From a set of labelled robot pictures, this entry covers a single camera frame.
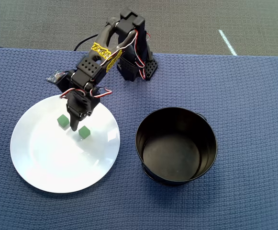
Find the white wire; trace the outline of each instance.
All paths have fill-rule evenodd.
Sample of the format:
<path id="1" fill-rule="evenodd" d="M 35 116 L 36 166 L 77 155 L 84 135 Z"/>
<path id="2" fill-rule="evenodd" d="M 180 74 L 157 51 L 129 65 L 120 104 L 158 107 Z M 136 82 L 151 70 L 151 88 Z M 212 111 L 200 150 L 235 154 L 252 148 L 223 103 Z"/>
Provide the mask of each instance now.
<path id="1" fill-rule="evenodd" d="M 135 55 L 137 56 L 137 58 L 139 59 L 139 61 L 141 62 L 142 66 L 140 66 L 137 62 L 135 62 L 137 64 L 138 67 L 140 68 L 144 68 L 145 67 L 145 64 L 143 61 L 141 61 L 141 59 L 139 58 L 139 55 L 137 54 L 137 39 L 135 40 L 134 42 L 134 53 Z"/>
<path id="2" fill-rule="evenodd" d="M 102 66 L 103 64 L 105 64 L 105 62 L 106 62 L 108 59 L 110 59 L 113 55 L 115 55 L 118 51 L 120 51 L 121 49 L 125 49 L 125 48 L 127 48 L 128 46 L 130 46 L 130 45 L 136 40 L 137 36 L 138 36 L 138 32 L 135 33 L 135 36 L 134 36 L 133 40 L 131 41 L 131 43 L 129 43 L 128 45 L 126 45 L 126 46 L 124 46 L 124 47 L 121 47 L 121 48 L 117 49 L 113 54 L 111 54 L 109 57 L 107 57 L 106 60 L 104 60 L 103 63 L 101 63 L 101 66 Z"/>

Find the black bucket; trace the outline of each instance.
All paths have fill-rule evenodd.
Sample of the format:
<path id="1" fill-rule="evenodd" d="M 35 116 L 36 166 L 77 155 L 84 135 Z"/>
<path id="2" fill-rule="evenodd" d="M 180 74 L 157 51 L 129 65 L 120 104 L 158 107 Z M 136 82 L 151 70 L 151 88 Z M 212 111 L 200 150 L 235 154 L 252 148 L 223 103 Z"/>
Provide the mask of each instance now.
<path id="1" fill-rule="evenodd" d="M 146 175 L 165 185 L 185 184 L 204 175 L 217 155 L 207 120 L 177 107 L 148 115 L 138 127 L 135 146 Z"/>

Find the white line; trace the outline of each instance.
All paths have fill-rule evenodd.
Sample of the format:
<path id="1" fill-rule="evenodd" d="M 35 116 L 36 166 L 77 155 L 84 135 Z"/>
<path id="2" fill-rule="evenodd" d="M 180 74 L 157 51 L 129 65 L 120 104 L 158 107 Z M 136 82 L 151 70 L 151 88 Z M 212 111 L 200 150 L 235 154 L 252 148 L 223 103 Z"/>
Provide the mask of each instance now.
<path id="1" fill-rule="evenodd" d="M 233 47 L 231 46 L 231 44 L 229 43 L 229 41 L 228 41 L 227 37 L 225 36 L 225 34 L 223 33 L 223 31 L 222 31 L 222 30 L 219 30 L 219 32 L 220 32 L 222 38 L 224 39 L 224 42 L 225 42 L 226 45 L 228 46 L 230 52 L 232 53 L 232 55 L 237 56 L 237 54 L 236 54 L 234 48 L 233 48 Z"/>

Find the gray carpet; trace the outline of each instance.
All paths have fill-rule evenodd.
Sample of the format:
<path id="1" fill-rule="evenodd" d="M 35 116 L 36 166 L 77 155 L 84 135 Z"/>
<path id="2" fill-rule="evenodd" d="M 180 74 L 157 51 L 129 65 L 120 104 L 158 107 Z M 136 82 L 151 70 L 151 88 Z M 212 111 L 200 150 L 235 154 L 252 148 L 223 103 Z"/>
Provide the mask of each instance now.
<path id="1" fill-rule="evenodd" d="M 278 56 L 278 0 L 0 0 L 0 46 L 72 50 L 129 7 L 157 53 Z M 89 50 L 87 42 L 80 50 Z"/>

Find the bucket handle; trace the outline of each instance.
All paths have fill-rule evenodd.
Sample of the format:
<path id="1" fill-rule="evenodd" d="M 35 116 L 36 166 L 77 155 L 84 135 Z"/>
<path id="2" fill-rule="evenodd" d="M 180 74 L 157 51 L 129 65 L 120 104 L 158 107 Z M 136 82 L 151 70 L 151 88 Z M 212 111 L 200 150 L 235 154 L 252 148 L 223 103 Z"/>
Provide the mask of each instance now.
<path id="1" fill-rule="evenodd" d="M 199 113 L 196 113 L 197 115 L 199 115 L 199 116 L 201 116 L 205 121 L 207 121 L 207 119 L 203 116 L 203 115 L 201 115 L 201 114 L 199 114 Z"/>

